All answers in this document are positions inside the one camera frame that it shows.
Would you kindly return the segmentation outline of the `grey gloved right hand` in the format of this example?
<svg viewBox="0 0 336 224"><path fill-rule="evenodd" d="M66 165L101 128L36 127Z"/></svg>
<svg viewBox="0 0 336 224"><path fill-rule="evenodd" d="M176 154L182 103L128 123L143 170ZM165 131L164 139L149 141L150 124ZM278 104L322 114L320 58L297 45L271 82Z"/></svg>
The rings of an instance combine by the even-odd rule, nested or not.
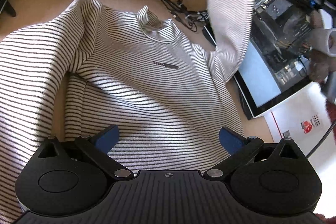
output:
<svg viewBox="0 0 336 224"><path fill-rule="evenodd" d="M325 29L319 12L310 14L313 30L309 36L311 46L309 78L321 84L327 101L335 105L335 27Z"/></svg>

